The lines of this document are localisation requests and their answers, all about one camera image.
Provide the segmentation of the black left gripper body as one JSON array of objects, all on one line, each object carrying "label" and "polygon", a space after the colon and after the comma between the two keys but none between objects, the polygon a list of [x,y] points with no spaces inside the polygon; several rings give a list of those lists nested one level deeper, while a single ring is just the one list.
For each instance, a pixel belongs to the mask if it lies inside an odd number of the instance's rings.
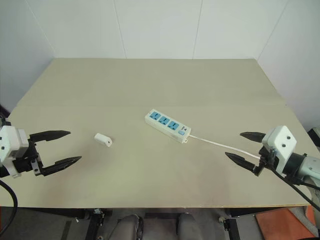
[{"label": "black left gripper body", "polygon": [[33,171],[36,176],[42,174],[43,164],[40,158],[40,154],[36,149],[36,143],[32,138],[28,139],[28,148],[24,154],[20,157],[16,157],[13,164],[17,172],[24,173]]}]

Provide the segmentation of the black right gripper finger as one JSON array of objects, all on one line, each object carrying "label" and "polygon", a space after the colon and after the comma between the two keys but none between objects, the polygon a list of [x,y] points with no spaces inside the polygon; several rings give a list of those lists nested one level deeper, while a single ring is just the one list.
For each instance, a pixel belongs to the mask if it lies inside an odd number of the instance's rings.
[{"label": "black right gripper finger", "polygon": [[253,131],[242,132],[239,135],[250,141],[257,142],[257,143],[261,143],[263,138],[265,137],[264,133],[253,132]]},{"label": "black right gripper finger", "polygon": [[232,160],[235,164],[237,164],[238,166],[252,172],[252,173],[260,173],[260,167],[254,165],[253,163],[245,160],[243,157],[234,154],[234,153],[230,153],[230,152],[225,152],[225,155]]}]

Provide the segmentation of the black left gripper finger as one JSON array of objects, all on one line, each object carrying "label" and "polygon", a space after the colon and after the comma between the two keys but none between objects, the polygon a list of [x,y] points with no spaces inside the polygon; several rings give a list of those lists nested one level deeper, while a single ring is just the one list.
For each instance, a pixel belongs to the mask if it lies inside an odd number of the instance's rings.
[{"label": "black left gripper finger", "polygon": [[48,167],[41,167],[40,174],[43,176],[48,176],[48,175],[63,171],[68,167],[70,167],[71,165],[75,164],[81,158],[82,158],[81,156],[74,156],[74,157],[69,157],[69,158],[56,161],[54,165],[51,165]]},{"label": "black left gripper finger", "polygon": [[29,135],[29,143],[36,143],[41,141],[53,141],[64,136],[71,134],[70,131],[66,130],[48,130]]}]

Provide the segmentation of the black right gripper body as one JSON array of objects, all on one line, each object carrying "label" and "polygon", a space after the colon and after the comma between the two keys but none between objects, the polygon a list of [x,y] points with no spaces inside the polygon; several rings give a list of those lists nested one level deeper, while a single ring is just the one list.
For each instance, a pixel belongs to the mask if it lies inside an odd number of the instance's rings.
[{"label": "black right gripper body", "polygon": [[271,148],[267,150],[267,148],[263,146],[258,153],[260,154],[259,165],[254,167],[254,175],[258,177],[264,168],[274,171],[276,169],[275,163],[277,158],[275,149]]}]

